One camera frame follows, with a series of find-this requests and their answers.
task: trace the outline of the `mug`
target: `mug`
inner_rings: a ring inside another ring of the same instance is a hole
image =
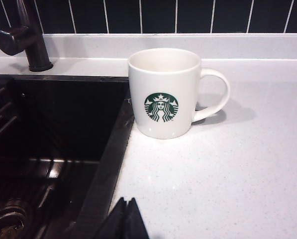
[[[225,92],[217,105],[195,111],[198,84],[204,76],[217,76]],[[128,58],[131,102],[138,129],[159,139],[186,133],[192,122],[202,120],[224,107],[230,96],[230,84],[223,74],[201,68],[194,53],[175,48],[139,51]]]

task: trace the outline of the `tile grout line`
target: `tile grout line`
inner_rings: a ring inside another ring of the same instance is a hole
[[[9,27],[11,27],[11,24],[10,24],[10,21],[9,21],[9,17],[8,17],[8,14],[7,14],[7,11],[6,11],[5,8],[4,8],[3,1],[0,0],[0,2],[1,2],[1,5],[2,5],[2,7],[3,7],[3,11],[4,11],[4,14],[5,14],[5,17],[7,18],[8,25],[9,25]]]
[[[213,0],[210,33],[212,33],[212,28],[213,28],[213,19],[214,19],[214,8],[215,8],[215,6],[216,6],[216,0]]]
[[[291,11],[292,11],[293,3],[294,3],[294,0],[292,0],[292,2],[291,2],[290,9],[289,9],[289,13],[288,13],[287,22],[286,22],[286,25],[285,25],[285,27],[284,27],[284,31],[283,31],[283,33],[286,33],[286,31],[287,31],[287,27],[288,27],[288,23],[289,23],[289,19],[290,19]]]
[[[251,17],[252,17],[253,4],[254,4],[254,0],[252,0],[251,7],[250,7],[250,13],[249,13],[249,19],[248,19],[248,26],[247,26],[247,33],[249,33],[250,22],[251,22]]]
[[[44,30],[43,30],[43,26],[42,26],[42,22],[41,22],[41,18],[40,18],[40,14],[39,14],[38,5],[37,5],[36,0],[34,0],[34,5],[35,5],[35,9],[37,10],[38,19],[39,19],[39,22],[40,22],[40,27],[41,27],[41,30],[42,30],[42,34],[44,34]]]
[[[104,3],[104,13],[105,13],[106,29],[107,29],[107,33],[109,34],[105,0],[103,0],[103,3]]]
[[[176,7],[175,7],[175,33],[177,33],[177,15],[178,15],[178,0],[176,0]]]
[[[143,34],[142,1],[141,0],[139,0],[139,21],[140,21],[140,33]]]
[[[74,33],[77,34],[77,30],[75,29],[75,22],[74,22],[74,17],[73,17],[73,12],[72,12],[72,7],[71,7],[71,0],[69,1],[69,7],[70,7],[70,13],[71,13],[71,19],[72,19],[72,24],[73,24],[73,29],[74,29]]]

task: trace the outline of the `faucet base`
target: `faucet base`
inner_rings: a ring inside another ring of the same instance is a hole
[[[51,62],[49,62],[47,65],[45,66],[29,66],[29,70],[30,71],[46,71],[49,70],[53,67],[53,64]]]

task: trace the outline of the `speckled countertop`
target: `speckled countertop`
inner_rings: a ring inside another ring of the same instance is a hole
[[[244,66],[221,65],[230,101],[185,135],[134,124],[112,205],[135,197],[151,239],[297,239],[297,66]],[[221,87],[199,91],[207,106]]]

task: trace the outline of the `sink drain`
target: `sink drain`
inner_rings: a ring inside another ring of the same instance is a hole
[[[0,208],[0,239],[20,239],[29,227],[31,212],[21,201],[9,201]]]

